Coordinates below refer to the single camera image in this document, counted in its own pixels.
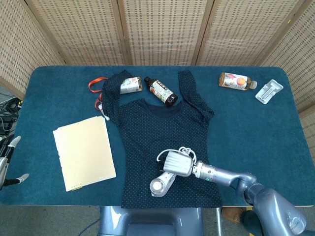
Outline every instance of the white label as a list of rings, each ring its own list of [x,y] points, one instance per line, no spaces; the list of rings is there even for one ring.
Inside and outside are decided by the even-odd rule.
[[[125,79],[120,86],[120,94],[138,92],[140,91],[140,87],[138,77]]]
[[[171,94],[173,94],[173,92],[171,90],[169,90],[160,81],[155,81],[152,85],[153,85],[153,87],[152,86],[150,87],[150,91],[152,93],[154,93],[154,95],[157,96],[164,103],[168,99],[168,97]]]
[[[222,87],[244,90],[247,85],[247,76],[224,73]]]

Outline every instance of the brown bottle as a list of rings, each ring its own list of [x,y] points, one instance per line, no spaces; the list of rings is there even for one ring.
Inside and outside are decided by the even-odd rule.
[[[177,95],[161,83],[160,80],[146,77],[144,81],[147,83],[149,90],[168,107],[172,106],[177,101]]]
[[[251,80],[248,76],[223,72],[219,78],[219,86],[230,89],[248,90],[255,89],[257,87],[257,82]]]

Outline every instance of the white cable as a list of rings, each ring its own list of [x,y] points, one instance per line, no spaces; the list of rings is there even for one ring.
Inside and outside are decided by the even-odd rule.
[[[5,128],[4,128],[4,124],[3,124],[3,119],[2,119],[2,117],[0,117],[0,119],[1,119],[1,122],[2,122],[2,128],[3,128],[3,130],[4,131],[11,131],[12,129],[13,129],[13,127],[11,128],[11,129],[9,129],[9,130],[6,130]]]
[[[193,163],[196,164],[196,162],[197,162],[197,157],[196,157],[195,152],[194,152],[193,150],[191,150],[189,147],[180,147],[178,150],[175,150],[175,149],[166,149],[166,150],[160,152],[159,155],[157,155],[157,162],[160,162],[160,161],[161,161],[161,160],[159,159],[159,157],[160,157],[163,153],[165,153],[166,151],[175,151],[175,152],[178,152],[178,153],[181,153],[181,154],[184,154],[184,155],[188,155],[188,156],[189,156],[190,153],[192,153],[192,154],[193,154],[193,158],[192,158]]]

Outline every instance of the paper document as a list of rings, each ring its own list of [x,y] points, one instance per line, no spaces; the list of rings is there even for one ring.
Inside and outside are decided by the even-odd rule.
[[[116,177],[103,117],[93,117],[53,131],[65,190]]]

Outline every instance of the bottle cap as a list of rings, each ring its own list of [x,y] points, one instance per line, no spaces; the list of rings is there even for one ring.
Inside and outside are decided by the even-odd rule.
[[[257,87],[257,81],[252,80],[250,84],[250,89],[255,89]]]

